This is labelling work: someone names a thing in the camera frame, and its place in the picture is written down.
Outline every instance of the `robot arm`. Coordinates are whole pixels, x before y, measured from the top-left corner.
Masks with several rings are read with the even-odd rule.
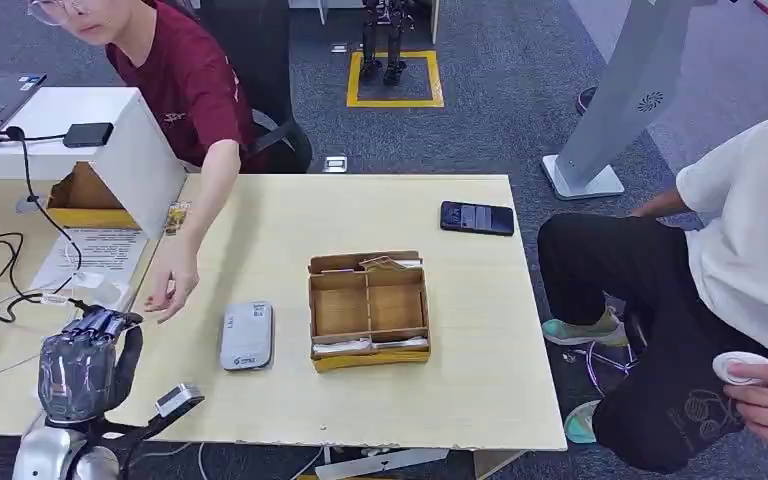
[[[158,414],[145,427],[107,421],[105,412],[130,394],[142,350],[142,318],[74,303],[84,315],[43,342],[37,389],[45,426],[22,439],[13,480],[127,479],[131,454],[139,444],[204,400],[197,387],[181,384],[156,402]],[[117,361],[115,344],[123,332]],[[107,440],[107,433],[121,436]],[[127,449],[121,467],[104,443]]]

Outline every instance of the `robot leg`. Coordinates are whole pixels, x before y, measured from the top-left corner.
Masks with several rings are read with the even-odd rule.
[[[398,85],[402,78],[402,70],[407,64],[402,60],[402,32],[404,31],[405,6],[404,0],[390,1],[390,33],[387,37],[387,70],[384,72],[384,85]]]
[[[372,80],[378,75],[381,62],[375,59],[375,31],[378,27],[378,0],[364,0],[366,21],[363,24],[363,64],[360,67],[360,79]]]

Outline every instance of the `person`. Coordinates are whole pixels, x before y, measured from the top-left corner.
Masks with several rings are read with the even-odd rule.
[[[227,201],[238,172],[268,168],[247,158],[252,110],[216,41],[193,19],[156,0],[29,0],[29,13],[61,26],[107,58],[128,86],[138,87],[175,155],[201,169],[187,221],[156,255],[146,311],[164,321],[198,284],[197,253]]]
[[[691,210],[716,218],[687,232],[656,220]],[[566,418],[571,441],[660,473],[744,426],[768,441],[768,365],[729,368],[762,381],[748,386],[726,385],[712,368],[723,352],[768,359],[768,120],[681,170],[629,217],[553,216],[538,253],[557,316],[543,324],[547,340],[622,344],[604,293],[647,312],[651,332],[628,377]]]

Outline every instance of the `power adapter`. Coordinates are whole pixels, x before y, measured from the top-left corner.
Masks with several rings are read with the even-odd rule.
[[[112,123],[76,123],[63,137],[63,145],[68,148],[101,147],[107,145],[112,133]]]

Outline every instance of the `cardboard organizer box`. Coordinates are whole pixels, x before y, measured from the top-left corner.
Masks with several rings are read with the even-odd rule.
[[[311,360],[317,372],[431,355],[425,272],[418,252],[314,257],[310,273]],[[424,345],[394,346],[421,337]],[[365,348],[321,353],[314,345],[365,341]]]

